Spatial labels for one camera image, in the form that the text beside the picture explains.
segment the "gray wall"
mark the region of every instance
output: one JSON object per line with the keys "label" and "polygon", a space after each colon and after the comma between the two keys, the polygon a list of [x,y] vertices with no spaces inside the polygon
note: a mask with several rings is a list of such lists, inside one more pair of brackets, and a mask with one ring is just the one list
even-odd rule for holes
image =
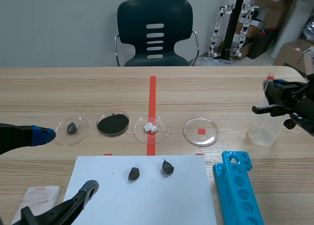
{"label": "gray wall", "polygon": [[[125,0],[0,0],[0,67],[115,66],[116,10]],[[201,54],[208,50],[217,10],[227,0],[188,0]],[[227,27],[222,23],[222,36]],[[176,44],[187,60],[196,55],[195,41]],[[121,64],[134,55],[119,44]]]}

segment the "white rock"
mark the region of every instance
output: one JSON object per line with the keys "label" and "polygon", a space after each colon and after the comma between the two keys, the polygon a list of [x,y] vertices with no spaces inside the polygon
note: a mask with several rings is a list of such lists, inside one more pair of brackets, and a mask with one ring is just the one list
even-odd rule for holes
{"label": "white rock", "polygon": [[156,127],[155,125],[152,126],[152,133],[155,133],[158,131],[158,127]]}
{"label": "white rock", "polygon": [[145,126],[144,126],[144,130],[145,130],[145,132],[149,132],[149,131],[151,131],[152,130],[152,127],[153,127],[153,124],[152,123],[147,123],[147,124],[145,124]]}

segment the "robot figure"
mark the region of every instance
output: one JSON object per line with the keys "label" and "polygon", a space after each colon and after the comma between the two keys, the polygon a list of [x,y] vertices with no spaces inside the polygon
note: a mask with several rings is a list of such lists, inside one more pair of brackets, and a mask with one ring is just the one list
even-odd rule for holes
{"label": "robot figure", "polygon": [[[241,29],[241,32],[240,32],[240,38],[239,38],[238,45],[232,52],[234,56],[241,57],[241,55],[242,55],[240,50],[243,47],[243,44],[245,42],[245,36],[246,36],[248,28],[250,26],[251,18],[252,18],[253,14],[254,14],[254,6],[252,6],[250,4],[250,1],[251,0],[244,0],[243,1],[243,5],[242,5],[242,8],[241,8],[241,13],[245,14],[245,21],[243,23],[243,26],[242,26],[242,29]],[[235,2],[236,2],[236,0],[228,0],[228,5],[227,6],[224,5],[224,6],[221,6],[219,8],[218,16],[217,16],[216,23],[215,23],[215,27],[214,27],[214,29],[211,32],[210,45],[209,45],[209,51],[208,51],[209,57],[212,57],[212,58],[216,58],[217,57],[217,53],[215,52],[214,49],[215,49],[215,44],[218,42],[221,20],[222,20],[222,17],[223,17],[224,14],[231,14],[232,13],[232,11],[234,9],[234,6],[235,6]]]}

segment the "petri dish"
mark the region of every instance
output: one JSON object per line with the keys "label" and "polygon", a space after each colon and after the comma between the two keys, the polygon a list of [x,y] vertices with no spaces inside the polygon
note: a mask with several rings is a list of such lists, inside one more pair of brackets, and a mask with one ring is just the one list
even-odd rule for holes
{"label": "petri dish", "polygon": [[[77,128],[76,133],[73,135],[70,135],[67,132],[67,128],[71,123],[74,123]],[[58,127],[55,129],[55,140],[61,145],[73,145],[85,139],[89,134],[89,131],[89,122],[81,116],[75,116],[59,122]]]}
{"label": "petri dish", "polygon": [[102,114],[96,120],[96,127],[100,134],[107,137],[117,137],[129,128],[130,119],[124,111],[110,111]]}
{"label": "petri dish", "polygon": [[168,135],[168,125],[161,119],[160,116],[156,116],[156,120],[155,120],[155,122],[153,122],[153,124],[158,127],[158,131],[155,133],[150,133],[150,132],[145,132],[145,130],[144,130],[144,126],[148,122],[149,122],[148,118],[144,118],[144,117],[140,118],[136,122],[136,124],[133,128],[135,137],[140,142],[148,143],[148,144],[159,143],[159,142],[163,141],[166,138],[166,136]]}
{"label": "petri dish", "polygon": [[193,118],[184,125],[183,135],[190,143],[203,147],[212,145],[217,141],[219,129],[209,119]]}

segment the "chair backrest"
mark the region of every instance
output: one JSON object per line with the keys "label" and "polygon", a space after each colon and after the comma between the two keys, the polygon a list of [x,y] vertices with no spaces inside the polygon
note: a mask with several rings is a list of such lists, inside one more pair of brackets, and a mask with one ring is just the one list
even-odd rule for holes
{"label": "chair backrest", "polygon": [[193,11],[187,0],[128,0],[120,4],[117,20],[121,42],[135,46],[134,58],[176,56],[175,44],[191,36]]}

